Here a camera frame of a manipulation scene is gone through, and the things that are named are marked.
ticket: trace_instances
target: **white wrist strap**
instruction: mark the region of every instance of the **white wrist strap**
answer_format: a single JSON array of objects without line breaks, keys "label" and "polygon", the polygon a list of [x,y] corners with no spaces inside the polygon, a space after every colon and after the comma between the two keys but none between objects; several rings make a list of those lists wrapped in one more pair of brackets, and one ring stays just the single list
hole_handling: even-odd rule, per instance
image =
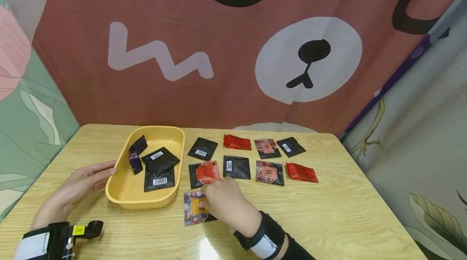
[{"label": "white wrist strap", "polygon": [[50,232],[24,238],[16,248],[15,260],[28,260],[47,254]]},{"label": "white wrist strap", "polygon": [[267,235],[263,235],[258,244],[250,249],[261,259],[267,259],[276,252],[277,245]]}]

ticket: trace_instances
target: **yellow sticker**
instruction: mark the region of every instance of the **yellow sticker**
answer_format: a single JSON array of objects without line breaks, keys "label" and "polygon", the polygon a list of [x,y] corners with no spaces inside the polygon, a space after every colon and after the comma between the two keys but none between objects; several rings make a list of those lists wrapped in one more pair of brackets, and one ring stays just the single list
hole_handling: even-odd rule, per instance
[{"label": "yellow sticker", "polygon": [[191,214],[200,214],[206,212],[206,209],[199,206],[199,203],[205,201],[206,198],[196,198],[191,201]]},{"label": "yellow sticker", "polygon": [[74,226],[72,236],[82,236],[85,234],[86,226]]}]

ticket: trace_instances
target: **left hand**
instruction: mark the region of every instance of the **left hand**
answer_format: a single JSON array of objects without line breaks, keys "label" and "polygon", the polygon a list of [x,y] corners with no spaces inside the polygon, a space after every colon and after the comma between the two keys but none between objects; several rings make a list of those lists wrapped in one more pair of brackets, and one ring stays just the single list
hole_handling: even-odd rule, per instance
[{"label": "left hand", "polygon": [[67,221],[68,215],[83,199],[105,188],[108,178],[116,172],[115,164],[115,161],[109,161],[74,171],[39,208],[31,230]]}]

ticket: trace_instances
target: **hand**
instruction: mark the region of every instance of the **hand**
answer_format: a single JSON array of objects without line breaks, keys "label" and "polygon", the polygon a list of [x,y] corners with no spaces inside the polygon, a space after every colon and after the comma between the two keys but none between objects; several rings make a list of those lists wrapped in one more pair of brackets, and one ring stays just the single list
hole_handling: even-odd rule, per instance
[{"label": "hand", "polygon": [[251,238],[261,224],[261,214],[242,193],[237,181],[227,176],[212,184],[205,184],[201,192],[207,201],[200,205],[218,220],[227,223],[242,235]]},{"label": "hand", "polygon": [[68,215],[83,199],[104,189],[108,178],[116,172],[115,163],[109,161],[74,171],[39,208],[31,224],[31,230],[67,221]]}]

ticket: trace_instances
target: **pink flower print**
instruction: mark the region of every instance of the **pink flower print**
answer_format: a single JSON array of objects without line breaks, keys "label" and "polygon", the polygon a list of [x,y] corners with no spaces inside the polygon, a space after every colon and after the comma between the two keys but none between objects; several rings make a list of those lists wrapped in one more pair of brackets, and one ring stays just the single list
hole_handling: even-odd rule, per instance
[{"label": "pink flower print", "polygon": [[18,86],[31,57],[31,45],[13,15],[0,5],[0,101]]}]

